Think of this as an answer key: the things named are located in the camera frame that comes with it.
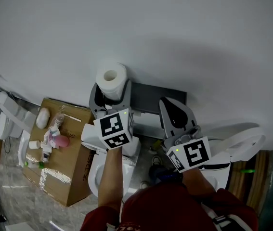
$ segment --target white cube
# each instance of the white cube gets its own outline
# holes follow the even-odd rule
[[[207,137],[172,146],[166,155],[179,173],[201,166],[211,159]]]
[[[108,149],[132,142],[134,121],[129,109],[94,120],[99,139]]]

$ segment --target forearm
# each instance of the forearm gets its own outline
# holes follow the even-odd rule
[[[187,187],[190,195],[201,196],[215,193],[215,189],[206,180],[198,168],[183,172],[183,184]]]
[[[122,148],[107,152],[99,186],[98,206],[109,206],[120,211],[123,194]]]

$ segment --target sneaker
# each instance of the sneaker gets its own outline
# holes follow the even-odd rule
[[[151,165],[162,165],[161,157],[154,156],[151,160]]]
[[[145,189],[145,188],[147,188],[149,186],[150,186],[149,182],[147,182],[147,181],[144,180],[140,184],[140,189]]]

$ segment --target red shirt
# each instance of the red shirt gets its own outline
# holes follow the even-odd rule
[[[161,183],[131,196],[123,206],[121,223],[116,210],[101,206],[86,215],[81,231],[105,231],[107,223],[120,227],[118,231],[216,231],[200,202],[218,216],[237,215],[253,231],[258,230],[254,210],[227,190],[196,200],[183,184]]]

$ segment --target tile floor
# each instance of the tile floor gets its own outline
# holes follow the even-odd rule
[[[155,139],[141,137],[142,148],[131,180],[131,187],[138,188],[142,180],[149,180],[148,170],[152,154],[149,146]],[[78,231],[87,213],[97,207],[97,198],[91,194],[78,203],[64,207],[31,183],[18,166],[20,139],[3,143],[0,159],[0,203],[8,224],[26,221],[34,230]]]

